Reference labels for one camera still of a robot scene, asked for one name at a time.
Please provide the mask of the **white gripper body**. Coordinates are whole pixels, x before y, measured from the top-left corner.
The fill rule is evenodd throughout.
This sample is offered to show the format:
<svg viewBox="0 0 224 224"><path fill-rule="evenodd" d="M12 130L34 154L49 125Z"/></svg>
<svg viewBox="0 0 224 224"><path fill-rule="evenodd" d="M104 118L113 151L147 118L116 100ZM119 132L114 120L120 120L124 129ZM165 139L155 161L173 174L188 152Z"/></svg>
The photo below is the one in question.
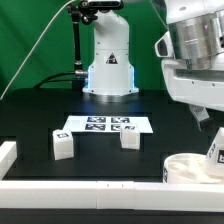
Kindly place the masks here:
<svg viewBox="0 0 224 224"><path fill-rule="evenodd" d="M174 101L224 112L224 53L212 57L211 69L188 70L184 60L174 58L169 32L154 48L162 59L165 85Z"/></svg>

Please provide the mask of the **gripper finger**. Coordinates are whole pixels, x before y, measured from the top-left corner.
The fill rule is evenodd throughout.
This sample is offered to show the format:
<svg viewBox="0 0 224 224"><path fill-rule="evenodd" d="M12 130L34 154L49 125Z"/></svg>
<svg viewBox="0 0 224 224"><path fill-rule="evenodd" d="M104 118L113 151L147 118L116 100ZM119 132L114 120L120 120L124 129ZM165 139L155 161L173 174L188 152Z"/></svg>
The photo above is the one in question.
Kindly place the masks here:
<svg viewBox="0 0 224 224"><path fill-rule="evenodd" d="M208 132L213 128L214 120L209 116L205 107L190 105L189 109L195 118L200 131Z"/></svg>

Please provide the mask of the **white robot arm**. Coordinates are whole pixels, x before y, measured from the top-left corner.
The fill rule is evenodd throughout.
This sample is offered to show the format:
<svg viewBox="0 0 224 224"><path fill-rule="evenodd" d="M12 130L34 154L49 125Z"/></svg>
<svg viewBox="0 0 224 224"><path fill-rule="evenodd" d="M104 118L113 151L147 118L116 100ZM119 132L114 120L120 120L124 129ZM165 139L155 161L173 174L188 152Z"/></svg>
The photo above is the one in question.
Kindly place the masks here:
<svg viewBox="0 0 224 224"><path fill-rule="evenodd" d="M155 43L171 98L186 103L203 129L209 109L224 112L224 0L164 0L166 33ZM103 99L137 91L129 63L129 25L114 13L122 0L87 0L94 60L84 91Z"/></svg>

